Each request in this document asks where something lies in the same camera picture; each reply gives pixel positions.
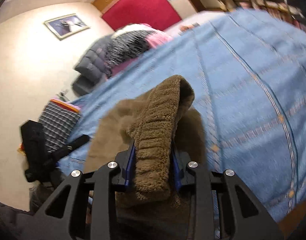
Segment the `brown fleece pants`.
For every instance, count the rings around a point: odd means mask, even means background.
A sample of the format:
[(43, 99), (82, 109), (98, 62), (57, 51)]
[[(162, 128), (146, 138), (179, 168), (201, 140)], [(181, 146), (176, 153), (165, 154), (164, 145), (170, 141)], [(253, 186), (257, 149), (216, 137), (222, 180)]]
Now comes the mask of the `brown fleece pants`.
[(205, 159), (203, 124), (192, 106), (194, 98), (188, 81), (174, 75), (134, 99), (118, 102), (100, 119), (84, 172), (113, 160), (131, 142), (136, 148), (132, 187), (116, 195), (120, 217), (185, 229), (189, 199), (169, 184), (170, 154), (175, 147), (193, 161)]

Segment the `plaid checked pillow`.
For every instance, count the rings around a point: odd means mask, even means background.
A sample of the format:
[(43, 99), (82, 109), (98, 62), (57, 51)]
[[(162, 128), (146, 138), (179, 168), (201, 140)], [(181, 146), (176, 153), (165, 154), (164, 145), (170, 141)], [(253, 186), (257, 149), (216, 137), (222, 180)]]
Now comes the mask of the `plaid checked pillow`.
[(48, 102), (38, 119), (38, 122), (43, 125), (48, 153), (66, 144), (80, 117), (80, 112), (68, 111), (53, 102)]

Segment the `orange pink folded cloth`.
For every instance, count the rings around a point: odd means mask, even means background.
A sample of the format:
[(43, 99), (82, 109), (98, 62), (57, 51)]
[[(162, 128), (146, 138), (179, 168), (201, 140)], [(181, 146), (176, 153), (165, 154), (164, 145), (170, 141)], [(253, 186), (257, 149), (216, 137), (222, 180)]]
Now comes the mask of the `orange pink folded cloth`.
[(80, 112), (80, 107), (72, 105), (71, 103), (68, 103), (68, 102), (61, 101), (60, 99), (50, 99), (50, 102), (53, 102), (57, 104), (59, 107), (66, 109), (68, 111), (72, 111), (76, 113)]

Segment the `grey upholstered headboard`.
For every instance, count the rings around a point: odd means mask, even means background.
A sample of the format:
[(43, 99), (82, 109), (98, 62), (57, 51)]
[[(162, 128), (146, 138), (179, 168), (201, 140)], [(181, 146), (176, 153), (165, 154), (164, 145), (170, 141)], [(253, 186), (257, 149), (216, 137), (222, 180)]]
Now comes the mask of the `grey upholstered headboard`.
[(74, 66), (79, 76), (72, 83), (72, 89), (79, 96), (92, 92), (98, 85), (106, 81), (105, 49), (110, 40), (111, 35), (98, 39)]

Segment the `leopard print cloth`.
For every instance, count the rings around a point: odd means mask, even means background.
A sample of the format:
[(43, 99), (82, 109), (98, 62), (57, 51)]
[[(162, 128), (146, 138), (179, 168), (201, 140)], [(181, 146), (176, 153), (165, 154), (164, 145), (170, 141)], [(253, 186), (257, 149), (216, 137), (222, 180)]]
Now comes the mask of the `leopard print cloth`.
[(131, 59), (135, 59), (150, 49), (146, 38), (157, 31), (146, 24), (129, 24), (118, 29), (110, 38), (106, 48), (104, 62), (106, 76), (113, 76), (113, 69)]

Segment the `framed wedding photo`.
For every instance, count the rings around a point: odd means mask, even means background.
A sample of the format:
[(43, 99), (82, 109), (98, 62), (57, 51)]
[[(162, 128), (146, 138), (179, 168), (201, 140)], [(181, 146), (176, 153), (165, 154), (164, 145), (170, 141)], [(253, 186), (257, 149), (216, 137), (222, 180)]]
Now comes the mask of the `framed wedding photo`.
[(43, 24), (60, 41), (90, 28), (77, 16), (77, 14), (69, 14), (53, 18), (45, 21)]

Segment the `pink folded blanket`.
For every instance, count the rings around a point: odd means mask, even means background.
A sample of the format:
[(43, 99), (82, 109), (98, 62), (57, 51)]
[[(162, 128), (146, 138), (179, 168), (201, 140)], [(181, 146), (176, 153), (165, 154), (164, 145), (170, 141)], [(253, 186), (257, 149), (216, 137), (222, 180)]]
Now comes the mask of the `pink folded blanket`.
[[(172, 40), (172, 37), (169, 34), (163, 32), (163, 31), (157, 30), (157, 29), (156, 29), (156, 31), (157, 32), (155, 34), (151, 34), (146, 38), (146, 40), (148, 41), (148, 43), (150, 45), (150, 49), (155, 49), (155, 48), (161, 46), (162, 44), (165, 44), (165, 43)], [(124, 70), (131, 62), (135, 61), (135, 59), (131, 59), (129, 61), (126, 61), (126, 62), (116, 66), (113, 69), (113, 76), (118, 74), (118, 72), (121, 72), (122, 70)]]

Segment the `blue patterned bed quilt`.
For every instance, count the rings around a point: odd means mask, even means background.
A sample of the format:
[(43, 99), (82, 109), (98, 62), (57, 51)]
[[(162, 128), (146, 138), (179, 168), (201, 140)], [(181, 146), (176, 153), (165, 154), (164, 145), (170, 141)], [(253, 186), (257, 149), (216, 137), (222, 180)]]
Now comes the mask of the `blue patterned bed quilt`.
[(306, 200), (306, 33), (264, 11), (223, 14), (147, 51), (75, 100), (69, 139), (176, 74), (195, 93), (211, 170), (234, 170), (276, 221)]

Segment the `red padded wardrobe door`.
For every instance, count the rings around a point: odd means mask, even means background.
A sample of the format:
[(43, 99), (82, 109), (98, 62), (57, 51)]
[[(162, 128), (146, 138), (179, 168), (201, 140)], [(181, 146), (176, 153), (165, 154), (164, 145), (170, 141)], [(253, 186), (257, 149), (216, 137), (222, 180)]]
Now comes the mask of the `red padded wardrobe door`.
[(114, 30), (131, 23), (165, 30), (182, 20), (167, 0), (118, 0), (101, 18)]

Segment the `wall power socket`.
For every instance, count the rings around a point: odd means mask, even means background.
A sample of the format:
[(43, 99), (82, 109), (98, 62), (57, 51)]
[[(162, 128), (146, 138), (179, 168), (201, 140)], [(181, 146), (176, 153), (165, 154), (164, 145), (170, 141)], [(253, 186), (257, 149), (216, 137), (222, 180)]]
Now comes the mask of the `wall power socket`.
[(69, 98), (66, 96), (66, 94), (68, 93), (68, 90), (62, 90), (60, 91), (57, 96), (58, 98), (61, 100), (61, 101), (64, 101), (64, 102), (68, 102), (69, 101)]

